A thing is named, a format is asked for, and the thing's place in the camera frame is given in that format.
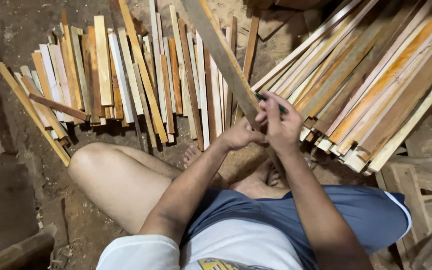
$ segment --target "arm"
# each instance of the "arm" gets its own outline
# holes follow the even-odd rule
[[[267,140],[276,151],[293,194],[297,214],[320,269],[373,269],[351,227],[336,209],[300,152],[301,115],[272,93],[263,93],[256,120],[268,124]],[[280,115],[278,104],[288,110]]]
[[[139,234],[167,236],[179,245],[189,220],[228,152],[250,142],[263,143],[264,140],[262,133],[251,130],[246,118],[226,130],[169,185],[144,221]]]

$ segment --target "forearm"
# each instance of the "forearm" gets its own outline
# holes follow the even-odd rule
[[[303,155],[281,157],[296,210],[320,269],[372,269],[368,255]]]
[[[140,235],[181,236],[229,149],[216,140],[165,190],[141,227]]]

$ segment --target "white t-shirt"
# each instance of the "white t-shirt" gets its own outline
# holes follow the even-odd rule
[[[302,270],[278,229],[240,219],[215,223],[181,250],[163,235],[117,238],[101,254],[97,270]]]

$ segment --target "hand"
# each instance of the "hand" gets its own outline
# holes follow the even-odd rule
[[[259,131],[253,131],[253,128],[246,117],[243,117],[237,124],[226,129],[216,142],[221,142],[227,150],[239,150],[249,143],[265,144],[267,143],[265,135]]]
[[[261,101],[261,111],[256,116],[256,121],[261,125],[268,125],[266,139],[279,156],[285,156],[299,152],[300,133],[303,128],[303,117],[296,109],[280,97],[270,92],[261,92],[267,101]],[[283,106],[286,114],[281,114],[279,106]]]

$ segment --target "blue shorts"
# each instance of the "blue shorts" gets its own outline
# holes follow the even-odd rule
[[[403,237],[411,228],[404,195],[355,185],[323,185],[368,254]],[[318,269],[291,192],[281,199],[251,199],[234,190],[210,188],[183,235],[181,247],[207,227],[228,219],[273,226],[286,235],[304,269]]]

